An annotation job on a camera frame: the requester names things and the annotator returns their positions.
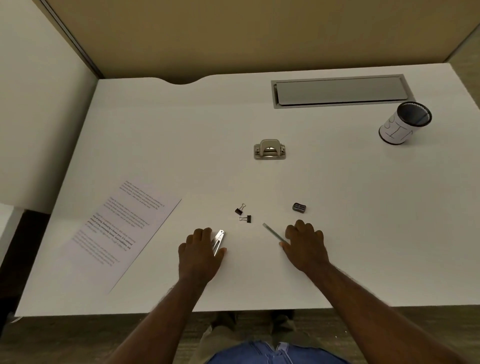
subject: leg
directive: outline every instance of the leg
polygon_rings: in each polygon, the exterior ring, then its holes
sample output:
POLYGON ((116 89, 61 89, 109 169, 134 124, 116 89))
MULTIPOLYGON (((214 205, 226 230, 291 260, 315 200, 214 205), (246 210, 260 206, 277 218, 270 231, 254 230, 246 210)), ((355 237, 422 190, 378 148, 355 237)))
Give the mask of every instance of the leg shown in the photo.
POLYGON ((286 342, 303 348, 321 349, 322 346, 317 338, 313 338, 305 332, 297 331, 293 322, 293 313, 293 310, 278 310, 271 313, 273 346, 276 348, 280 342, 286 342))
POLYGON ((235 316, 230 312, 219 312, 211 326, 205 331, 189 364, 204 364, 216 353, 244 342, 235 332, 235 316))

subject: finger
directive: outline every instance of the finger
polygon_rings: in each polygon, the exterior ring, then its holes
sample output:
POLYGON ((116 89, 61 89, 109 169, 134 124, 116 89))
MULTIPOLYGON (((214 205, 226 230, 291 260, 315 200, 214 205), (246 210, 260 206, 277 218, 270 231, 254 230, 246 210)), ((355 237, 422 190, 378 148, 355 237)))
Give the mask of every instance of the finger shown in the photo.
POLYGON ((211 239, 210 239, 211 235, 212 235, 212 229, 211 228, 205 228, 204 231, 202 232, 202 242, 209 243, 211 241, 211 239))
POLYGON ((315 229, 313 228, 313 225, 311 223, 305 224, 305 230, 308 232, 314 232, 315 229))
POLYGON ((186 247, 187 247, 187 243, 182 243, 179 245, 179 256, 183 254, 186 247))
POLYGON ((304 232, 305 231, 305 223, 302 220, 297 220, 295 223, 295 227, 297 228, 298 231, 304 232))
POLYGON ((293 225, 288 225, 285 229, 285 237, 291 239, 298 232, 297 228, 293 225))
POLYGON ((193 242, 197 243, 202 240, 203 229, 195 229, 193 232, 193 242))
POLYGON ((321 230, 317 230, 315 232, 315 234, 317 234, 317 236, 322 239, 322 241, 324 241, 324 233, 321 231, 321 230))
POLYGON ((215 254, 215 259, 218 260, 218 262, 221 264, 223 257, 225 256, 225 253, 227 252, 227 248, 221 248, 218 250, 218 252, 215 254))
POLYGON ((285 242, 279 242, 278 244, 282 247, 287 257, 290 258, 290 251, 292 246, 289 243, 285 243, 285 242))

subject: desk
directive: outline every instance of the desk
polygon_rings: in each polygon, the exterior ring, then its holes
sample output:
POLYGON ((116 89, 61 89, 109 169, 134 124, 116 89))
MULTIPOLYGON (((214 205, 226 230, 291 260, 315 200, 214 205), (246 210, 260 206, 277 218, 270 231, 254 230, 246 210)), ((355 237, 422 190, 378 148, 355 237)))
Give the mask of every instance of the desk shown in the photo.
POLYGON ((449 64, 100 80, 16 314, 148 312, 177 279, 179 243, 206 226, 226 231, 228 254, 196 311, 329 307, 262 227, 298 218, 390 305, 479 304, 479 140, 480 111, 449 64), (271 80, 401 73, 433 114, 401 146, 377 132, 398 104, 273 107, 271 80), (285 160, 253 158, 267 138, 285 160), (101 295, 58 251, 131 175, 182 201, 101 295), (234 213, 242 203, 251 224, 234 213))

